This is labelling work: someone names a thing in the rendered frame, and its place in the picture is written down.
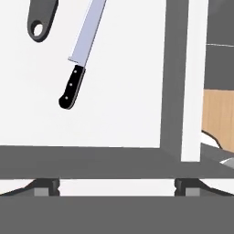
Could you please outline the white drawer with grey walls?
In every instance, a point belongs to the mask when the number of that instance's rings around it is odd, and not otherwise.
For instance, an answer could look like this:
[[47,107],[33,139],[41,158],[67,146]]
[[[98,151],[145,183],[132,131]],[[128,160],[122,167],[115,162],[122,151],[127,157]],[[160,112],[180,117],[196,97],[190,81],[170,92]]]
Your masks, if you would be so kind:
[[205,176],[160,147],[165,0],[107,0],[74,107],[59,96],[89,0],[60,0],[41,43],[29,0],[0,0],[0,179]]

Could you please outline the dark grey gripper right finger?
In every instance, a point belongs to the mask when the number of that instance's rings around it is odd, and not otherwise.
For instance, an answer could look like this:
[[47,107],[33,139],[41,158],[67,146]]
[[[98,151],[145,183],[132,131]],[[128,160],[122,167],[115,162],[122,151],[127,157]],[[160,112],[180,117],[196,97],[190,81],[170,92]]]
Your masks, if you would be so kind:
[[175,196],[181,197],[234,197],[225,191],[207,186],[197,178],[177,178],[175,180]]

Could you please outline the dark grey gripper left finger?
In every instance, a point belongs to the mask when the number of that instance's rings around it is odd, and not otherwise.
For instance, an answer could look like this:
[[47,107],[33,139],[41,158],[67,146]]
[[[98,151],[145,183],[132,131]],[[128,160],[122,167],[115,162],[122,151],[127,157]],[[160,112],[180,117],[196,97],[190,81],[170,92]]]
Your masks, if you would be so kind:
[[58,197],[60,182],[58,178],[38,178],[25,187],[1,194],[1,197]]

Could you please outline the wooden cutting board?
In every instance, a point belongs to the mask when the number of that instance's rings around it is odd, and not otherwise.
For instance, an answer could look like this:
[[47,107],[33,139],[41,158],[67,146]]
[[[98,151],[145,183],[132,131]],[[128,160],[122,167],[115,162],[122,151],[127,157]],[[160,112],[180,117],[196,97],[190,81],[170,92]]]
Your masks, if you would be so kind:
[[234,90],[204,90],[202,130],[234,153]]

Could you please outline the black-handled kitchen knife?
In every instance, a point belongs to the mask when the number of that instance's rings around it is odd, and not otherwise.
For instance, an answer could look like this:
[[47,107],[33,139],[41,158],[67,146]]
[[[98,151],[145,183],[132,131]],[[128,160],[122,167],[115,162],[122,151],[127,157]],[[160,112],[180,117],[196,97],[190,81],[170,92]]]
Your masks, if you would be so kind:
[[90,0],[76,44],[69,57],[69,61],[74,62],[75,66],[69,76],[63,95],[58,99],[58,104],[62,109],[70,110],[78,97],[86,71],[86,64],[101,22],[106,1]]

